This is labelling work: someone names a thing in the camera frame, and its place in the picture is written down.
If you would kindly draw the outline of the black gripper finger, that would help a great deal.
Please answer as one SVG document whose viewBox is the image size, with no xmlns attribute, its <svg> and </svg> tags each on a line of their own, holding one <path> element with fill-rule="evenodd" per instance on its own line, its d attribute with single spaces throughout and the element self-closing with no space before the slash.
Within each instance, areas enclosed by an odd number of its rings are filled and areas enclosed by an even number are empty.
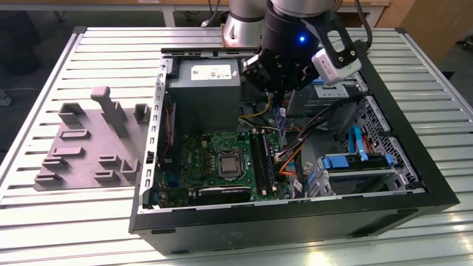
<svg viewBox="0 0 473 266">
<path fill-rule="evenodd" d="M 293 65 L 282 77 L 283 92 L 302 89 L 319 76 L 313 64 Z"/>
<path fill-rule="evenodd" d="M 259 63 L 259 54 L 241 61 L 242 74 L 246 80 L 262 93 L 274 93 L 273 84 L 267 71 Z"/>
</svg>

